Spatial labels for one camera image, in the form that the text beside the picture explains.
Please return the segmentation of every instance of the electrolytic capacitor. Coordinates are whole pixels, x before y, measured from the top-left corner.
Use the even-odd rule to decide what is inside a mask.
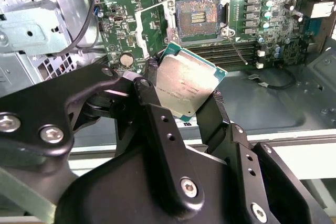
[[[280,52],[280,51],[281,51],[281,47],[280,47],[278,44],[276,44],[276,45],[274,46],[274,51],[275,51],[275,52]]]
[[[272,7],[273,6],[273,1],[272,0],[266,0],[264,2],[264,5],[267,6],[267,7]]]
[[[261,26],[263,29],[267,29],[267,28],[269,28],[269,23],[268,23],[268,22],[261,22],[260,26]]]
[[[296,6],[296,3],[297,3],[297,0],[292,0],[292,6],[294,6],[294,8]]]
[[[294,6],[290,4],[285,4],[285,9],[287,10],[294,10]]]
[[[263,12],[263,17],[266,18],[266,19],[270,19],[272,16],[271,12],[269,11],[266,11],[266,12]]]
[[[294,14],[293,19],[295,19],[297,22],[302,22],[303,18],[300,15]]]

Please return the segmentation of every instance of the screw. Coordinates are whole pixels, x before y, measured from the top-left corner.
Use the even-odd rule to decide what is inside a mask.
[[[107,76],[113,76],[113,72],[109,68],[102,68],[101,71]]]
[[[257,204],[257,203],[252,203],[251,204],[251,209],[255,217],[261,222],[261,223],[266,223],[267,222],[267,216],[265,211]]]
[[[0,115],[0,132],[13,132],[21,126],[19,118],[13,115]]]
[[[328,109],[323,109],[323,110],[321,110],[321,114],[323,114],[323,115],[326,115],[326,114],[328,114],[329,113],[329,110]]]
[[[169,7],[174,7],[174,2],[173,2],[173,1],[171,1],[171,0],[170,0],[170,1],[168,1],[168,6],[169,6]]]
[[[172,35],[172,40],[177,40],[177,39],[178,39],[178,36],[175,35],[175,34],[173,34],[173,35]]]
[[[184,178],[181,180],[181,187],[186,196],[190,198],[195,198],[197,195],[197,187],[194,182],[192,182],[188,178]]]
[[[104,16],[104,13],[103,13],[103,12],[98,12],[98,13],[97,13],[97,17],[98,17],[98,18],[102,18],[103,16]]]
[[[285,44],[289,44],[290,43],[290,38],[285,39]]]
[[[8,44],[7,36],[1,31],[0,31],[0,44],[3,45],[3,46]]]
[[[265,149],[267,150],[268,153],[272,153],[272,150],[270,147],[268,147],[266,144],[264,144]]]
[[[150,87],[150,83],[146,80],[146,79],[141,79],[140,81],[142,83],[142,85],[146,86],[146,87]]]
[[[58,127],[49,126],[41,130],[40,137],[43,141],[46,141],[50,144],[57,144],[63,139],[64,133]]]
[[[235,125],[237,131],[239,131],[239,133],[243,133],[243,129],[239,126],[239,125]]]
[[[330,59],[325,59],[323,62],[324,62],[324,64],[329,65],[331,63],[331,60]]]

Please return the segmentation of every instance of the silver metal plate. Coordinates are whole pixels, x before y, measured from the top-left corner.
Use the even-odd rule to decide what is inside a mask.
[[[192,116],[218,86],[216,68],[180,51],[166,55],[157,72],[156,92],[161,105],[181,118]]]
[[[0,21],[0,52],[26,55],[62,51],[70,44],[57,5],[49,0],[13,7]]]

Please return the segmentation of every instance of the screw hole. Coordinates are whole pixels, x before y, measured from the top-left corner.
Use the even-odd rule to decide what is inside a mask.
[[[252,170],[251,168],[249,168],[248,171],[250,172],[250,174],[251,174],[252,176],[256,176],[256,173],[255,173],[254,170]]]
[[[230,160],[229,157],[226,157],[226,158],[224,159],[224,161],[226,162],[227,165],[230,165],[230,164],[231,164],[231,160]]]
[[[170,141],[174,141],[175,140],[175,136],[173,136],[172,134],[167,134],[167,138],[170,140]]]
[[[164,115],[161,117],[161,120],[165,123],[167,123],[169,121],[168,118],[166,118]]]
[[[147,80],[145,80],[145,79],[141,79],[141,83],[142,83],[142,85],[144,85],[146,87],[150,87],[151,86],[150,83]]]
[[[253,161],[253,158],[250,155],[247,154],[246,157],[248,160]]]

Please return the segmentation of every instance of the capacitor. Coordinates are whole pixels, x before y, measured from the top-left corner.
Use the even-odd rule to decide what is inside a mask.
[[[290,4],[285,4],[285,9],[287,10],[294,10],[294,6]]]
[[[280,51],[281,51],[281,47],[280,47],[278,44],[276,44],[276,45],[274,46],[274,51],[275,51],[275,52],[280,52]]]
[[[263,17],[266,18],[266,19],[270,19],[272,16],[271,12],[269,11],[265,11],[263,12]]]
[[[300,15],[294,14],[293,19],[295,19],[297,22],[302,22],[303,18]]]
[[[297,0],[292,0],[292,6],[294,6],[294,8],[296,6],[296,3],[297,3]]]
[[[266,0],[264,1],[264,5],[267,7],[272,7],[273,6],[273,1],[272,0]]]
[[[266,22],[266,21],[264,21],[264,22],[261,22],[260,26],[261,26],[261,28],[263,28],[263,29],[267,29],[267,28],[269,28],[269,23]]]
[[[258,42],[259,43],[265,43],[265,39],[264,38],[262,38],[262,36],[258,36]]]
[[[127,53],[127,54],[122,54],[121,57],[120,57],[120,63],[129,68],[130,66],[133,65],[134,63],[134,58],[131,54]]]

